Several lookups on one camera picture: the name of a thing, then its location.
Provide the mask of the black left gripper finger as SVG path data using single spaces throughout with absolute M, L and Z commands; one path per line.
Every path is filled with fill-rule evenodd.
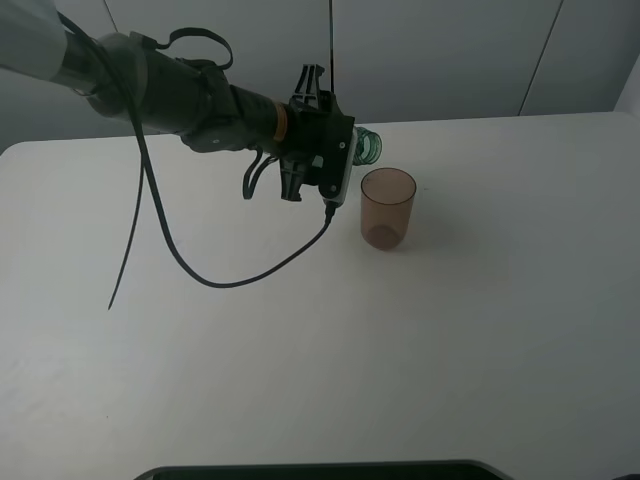
M 289 202 L 302 200 L 300 189 L 307 184 L 312 170 L 310 157 L 283 157 L 279 160 L 281 198 Z
M 320 88 L 325 69 L 318 64 L 304 64 L 289 100 L 292 108 L 325 108 L 327 96 Z

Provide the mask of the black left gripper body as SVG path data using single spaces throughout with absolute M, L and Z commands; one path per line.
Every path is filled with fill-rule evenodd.
M 288 123 L 285 138 L 278 147 L 280 154 L 320 156 L 328 120 L 335 115 L 348 116 L 341 111 L 336 96 L 323 91 L 327 96 L 325 108 L 292 108 L 289 102 L 285 105 Z

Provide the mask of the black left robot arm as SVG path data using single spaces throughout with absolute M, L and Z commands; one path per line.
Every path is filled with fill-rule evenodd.
M 355 120 L 321 89 L 321 66 L 305 65 L 281 103 L 230 84 L 229 62 L 170 58 L 166 48 L 136 32 L 95 40 L 76 32 L 51 1 L 1 4 L 2 68 L 71 88 L 100 115 L 126 119 L 122 81 L 143 126 L 177 135 L 200 153 L 268 153 L 279 163 L 282 199 L 297 202 L 301 187 L 311 185 L 325 201 L 343 203 Z

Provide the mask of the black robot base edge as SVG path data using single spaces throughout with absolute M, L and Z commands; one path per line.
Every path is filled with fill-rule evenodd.
M 164 466 L 137 479 L 511 479 L 476 460 Z

